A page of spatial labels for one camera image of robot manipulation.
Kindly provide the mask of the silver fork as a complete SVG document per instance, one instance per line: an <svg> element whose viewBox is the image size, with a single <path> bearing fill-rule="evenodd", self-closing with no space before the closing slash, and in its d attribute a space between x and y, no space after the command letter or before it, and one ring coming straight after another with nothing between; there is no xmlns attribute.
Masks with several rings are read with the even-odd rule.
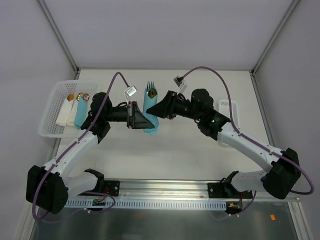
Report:
<svg viewBox="0 0 320 240"><path fill-rule="evenodd" d="M154 82L148 81L146 86L146 92L149 92L152 88L154 88Z"/></svg>

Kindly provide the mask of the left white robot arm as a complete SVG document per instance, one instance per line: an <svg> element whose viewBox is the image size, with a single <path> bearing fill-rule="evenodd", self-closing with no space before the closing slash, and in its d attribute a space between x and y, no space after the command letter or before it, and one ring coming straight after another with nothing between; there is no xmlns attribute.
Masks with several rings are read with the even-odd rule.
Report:
<svg viewBox="0 0 320 240"><path fill-rule="evenodd" d="M113 106L104 92L92 97L90 110L77 136L66 149L43 166L27 173L26 200L49 213L57 214L70 197L99 195L105 189L104 174L86 169L76 177L70 173L85 153L97 146L111 129L111 122L126 123L129 129L151 129L154 124L139 110L136 101Z"/></svg>

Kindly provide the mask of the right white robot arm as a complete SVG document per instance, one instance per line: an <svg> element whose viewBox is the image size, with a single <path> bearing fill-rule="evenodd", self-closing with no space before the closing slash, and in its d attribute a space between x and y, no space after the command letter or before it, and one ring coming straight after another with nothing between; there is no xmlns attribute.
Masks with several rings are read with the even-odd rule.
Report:
<svg viewBox="0 0 320 240"><path fill-rule="evenodd" d="M162 119L176 116L192 119L202 134L234 148L261 167L260 171L233 171L214 189L218 195L235 198L244 191L257 191L284 200L301 176L296 168L298 154L293 149L283 151L246 139L236 132L227 116L214 109L214 100L204 88L195 89L191 99L182 99L176 92L168 91L163 100L146 112Z"/></svg>

